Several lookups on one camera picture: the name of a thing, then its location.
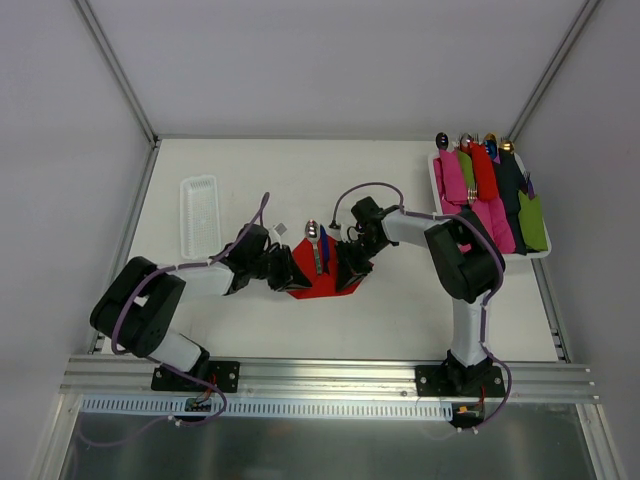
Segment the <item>green cloth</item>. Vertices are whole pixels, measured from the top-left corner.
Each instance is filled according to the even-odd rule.
[[[471,163],[471,157],[460,150],[458,152],[458,162],[460,162],[460,168],[462,169],[462,175],[464,176],[464,183],[467,184],[467,188],[474,188],[476,184],[476,177],[473,175],[473,163]]]
[[[544,252],[549,249],[547,246],[547,236],[544,233],[544,222],[542,220],[542,208],[540,207],[540,197],[536,195],[533,200],[529,195],[518,191],[520,200],[520,229],[524,237],[524,243],[528,248],[537,252]]]

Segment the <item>silver spoon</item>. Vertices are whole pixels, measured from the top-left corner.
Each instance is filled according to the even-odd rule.
[[[309,220],[304,227],[304,236],[311,242],[313,247],[313,258],[316,261],[316,274],[322,275],[322,262],[320,261],[320,250],[318,250],[318,242],[320,241],[320,227],[315,220]]]

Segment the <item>wall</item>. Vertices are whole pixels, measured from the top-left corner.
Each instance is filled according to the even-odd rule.
[[[68,0],[0,5],[0,465],[26,476],[146,143]]]
[[[93,0],[160,134],[511,126],[582,0]]]
[[[575,360],[594,367],[630,478],[640,474],[638,18],[638,2],[604,2],[516,145],[544,202]]]

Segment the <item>white basket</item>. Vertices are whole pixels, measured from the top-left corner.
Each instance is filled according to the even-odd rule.
[[[215,255],[221,248],[218,184],[213,175],[180,182],[180,251],[187,260]]]
[[[439,153],[433,153],[429,155],[429,175],[431,177],[431,190],[433,191],[433,199],[436,204],[436,211],[442,215],[442,204],[440,203],[440,198],[438,197],[438,184],[436,182],[436,172],[433,167],[433,161],[436,158],[439,158]],[[520,171],[524,172],[524,164],[522,163],[522,159],[516,153],[516,163],[518,167],[520,167]],[[545,252],[532,252],[526,255],[520,255],[518,253],[503,253],[502,256],[505,260],[532,260],[534,258],[544,258],[551,253],[551,240],[549,239],[549,232],[547,231],[547,225],[544,225],[544,234],[547,237],[547,250]]]

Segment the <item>gray floor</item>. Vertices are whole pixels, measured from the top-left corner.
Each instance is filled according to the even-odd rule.
[[[116,440],[150,419],[85,414],[82,431]],[[190,429],[162,422],[122,447],[76,441],[62,478],[595,479],[573,406],[511,405],[477,436],[451,432],[396,420],[222,418]]]

